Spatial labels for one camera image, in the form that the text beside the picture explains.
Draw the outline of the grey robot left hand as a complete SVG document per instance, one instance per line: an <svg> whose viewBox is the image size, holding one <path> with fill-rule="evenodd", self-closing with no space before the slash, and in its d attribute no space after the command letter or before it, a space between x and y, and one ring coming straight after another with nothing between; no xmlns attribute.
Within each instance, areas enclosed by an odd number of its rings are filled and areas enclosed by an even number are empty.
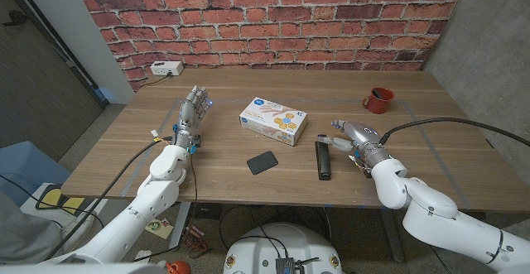
<svg viewBox="0 0 530 274"><path fill-rule="evenodd" d="M171 145L187 148L200 147L200 122L212 105L206 87L195 86L185 98L173 126L174 137Z"/></svg>

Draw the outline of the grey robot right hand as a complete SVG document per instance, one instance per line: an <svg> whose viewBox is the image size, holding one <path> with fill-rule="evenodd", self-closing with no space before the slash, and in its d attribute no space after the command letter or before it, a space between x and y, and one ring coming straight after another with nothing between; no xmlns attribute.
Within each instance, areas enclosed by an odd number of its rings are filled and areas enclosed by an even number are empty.
<svg viewBox="0 0 530 274"><path fill-rule="evenodd" d="M380 142L381 136L372 127L345 120L334 120L331 125L343 132L349 140L319 135L317 141L341 151L357 152L355 157L360 159L364 168L373 169L378 163L392 159L388 150Z"/></svg>

